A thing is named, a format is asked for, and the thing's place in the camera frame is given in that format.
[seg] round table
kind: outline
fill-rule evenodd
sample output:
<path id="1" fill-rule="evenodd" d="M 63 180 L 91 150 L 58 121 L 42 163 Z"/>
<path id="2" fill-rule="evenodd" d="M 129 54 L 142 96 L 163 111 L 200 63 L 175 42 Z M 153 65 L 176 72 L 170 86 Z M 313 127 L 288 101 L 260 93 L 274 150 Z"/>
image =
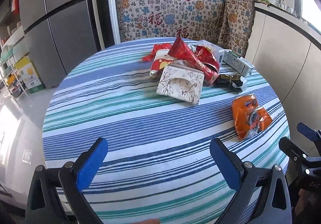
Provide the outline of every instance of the round table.
<path id="1" fill-rule="evenodd" d="M 94 54 L 71 71 L 49 104 L 43 125 L 47 167 L 75 161 L 98 137 L 108 140 L 103 165 L 83 191 L 104 223 L 149 218 L 160 218 L 162 223 L 213 223 L 234 194 L 209 152 L 216 137 L 242 161 L 257 167 L 287 167 L 288 157 L 278 148 L 279 139 L 289 135 L 285 112 L 257 71 L 247 78 L 248 88 L 241 94 L 254 93 L 273 122 L 242 142 L 231 109 L 240 94 L 203 87 L 194 107 L 156 94 L 158 82 L 149 77 L 151 62 L 141 58 L 154 44 L 174 40 L 134 40 Z M 224 63 L 220 73 L 236 72 Z"/>

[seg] floor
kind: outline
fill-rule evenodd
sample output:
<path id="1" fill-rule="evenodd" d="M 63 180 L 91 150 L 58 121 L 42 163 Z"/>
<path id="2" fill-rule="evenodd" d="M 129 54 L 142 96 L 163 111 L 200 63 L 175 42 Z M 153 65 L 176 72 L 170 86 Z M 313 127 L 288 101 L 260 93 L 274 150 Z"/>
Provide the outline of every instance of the floor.
<path id="1" fill-rule="evenodd" d="M 0 184 L 12 198 L 0 199 L 23 208 L 35 167 L 45 164 L 42 124 L 56 88 L 21 95 L 15 101 L 5 88 L 0 92 Z"/>

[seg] white cabinet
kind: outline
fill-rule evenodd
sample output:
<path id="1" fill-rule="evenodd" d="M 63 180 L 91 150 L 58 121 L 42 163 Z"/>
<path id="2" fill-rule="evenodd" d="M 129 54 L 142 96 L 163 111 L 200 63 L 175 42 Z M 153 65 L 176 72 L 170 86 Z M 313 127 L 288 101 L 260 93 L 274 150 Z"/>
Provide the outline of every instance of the white cabinet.
<path id="1" fill-rule="evenodd" d="M 266 15 L 253 64 L 281 102 L 300 73 L 309 46 L 310 41 L 302 34 Z"/>
<path id="2" fill-rule="evenodd" d="M 260 43 L 261 35 L 263 32 L 265 16 L 266 15 L 261 12 L 258 12 L 258 11 L 255 12 L 252 33 L 251 33 L 250 39 L 248 40 L 248 49 L 245 55 L 245 59 L 252 63 Z"/>
<path id="3" fill-rule="evenodd" d="M 291 141 L 305 152 L 309 152 L 314 143 L 297 131 L 297 125 L 302 122 L 312 129 L 321 129 L 320 61 L 321 50 L 311 44 L 302 71 L 283 102 Z"/>

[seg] red package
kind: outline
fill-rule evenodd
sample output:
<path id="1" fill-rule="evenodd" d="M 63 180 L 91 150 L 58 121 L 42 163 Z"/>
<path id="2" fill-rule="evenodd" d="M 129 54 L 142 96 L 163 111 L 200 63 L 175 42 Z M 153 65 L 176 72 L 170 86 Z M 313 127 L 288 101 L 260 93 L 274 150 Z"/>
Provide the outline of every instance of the red package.
<path id="1" fill-rule="evenodd" d="M 217 72 L 219 71 L 218 61 L 206 47 L 197 45 L 195 55 L 202 63 L 209 65 Z"/>
<path id="2" fill-rule="evenodd" d="M 205 80 L 209 85 L 211 85 L 219 77 L 218 73 L 212 71 L 210 68 L 204 65 L 179 37 L 176 38 L 173 46 L 168 52 L 168 55 L 178 59 L 186 60 L 191 63 L 195 69 L 201 70 L 204 73 Z"/>
<path id="3" fill-rule="evenodd" d="M 142 58 L 143 61 L 151 61 L 154 60 L 156 52 L 161 49 L 170 49 L 172 45 L 170 43 L 164 43 L 159 45 L 154 45 L 153 50 L 149 55 L 146 55 Z"/>

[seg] window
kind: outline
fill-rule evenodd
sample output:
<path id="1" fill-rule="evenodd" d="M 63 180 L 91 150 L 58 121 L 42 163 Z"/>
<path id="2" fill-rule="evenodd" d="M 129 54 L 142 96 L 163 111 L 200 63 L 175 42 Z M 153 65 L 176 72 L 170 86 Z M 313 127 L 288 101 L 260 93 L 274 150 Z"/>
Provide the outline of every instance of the window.
<path id="1" fill-rule="evenodd" d="M 321 11 L 314 0 L 302 0 L 302 17 L 321 32 Z"/>

